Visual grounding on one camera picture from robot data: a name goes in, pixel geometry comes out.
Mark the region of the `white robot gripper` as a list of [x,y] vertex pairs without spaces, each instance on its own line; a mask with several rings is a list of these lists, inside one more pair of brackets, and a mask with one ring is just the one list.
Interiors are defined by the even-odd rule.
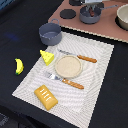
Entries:
[[101,2],[102,2],[102,0],[81,0],[81,3],[85,4],[87,9],[89,9],[91,7],[90,4],[95,4],[95,8],[96,7],[100,8]]

